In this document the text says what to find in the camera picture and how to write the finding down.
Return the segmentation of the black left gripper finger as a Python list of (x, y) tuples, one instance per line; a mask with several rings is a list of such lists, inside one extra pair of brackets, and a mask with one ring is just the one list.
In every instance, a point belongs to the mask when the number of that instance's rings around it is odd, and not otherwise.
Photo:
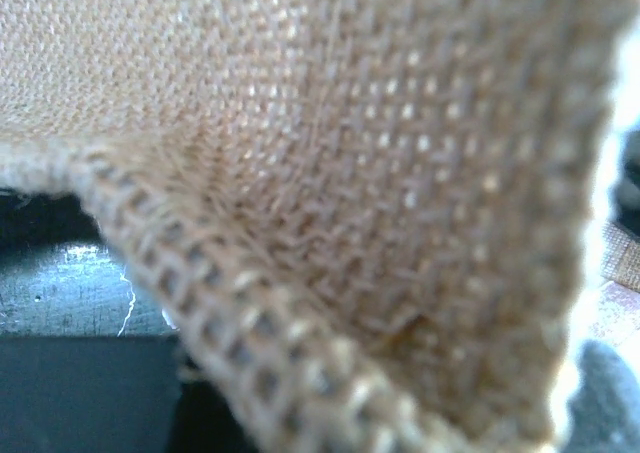
[(75, 197), (2, 192), (3, 451), (248, 451), (195, 371)]

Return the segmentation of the brown canvas tote bag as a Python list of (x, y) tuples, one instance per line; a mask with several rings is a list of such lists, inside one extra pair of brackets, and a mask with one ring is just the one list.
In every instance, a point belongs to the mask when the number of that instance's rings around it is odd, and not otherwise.
[(556, 452), (639, 0), (1, 0), (76, 195), (265, 452)]

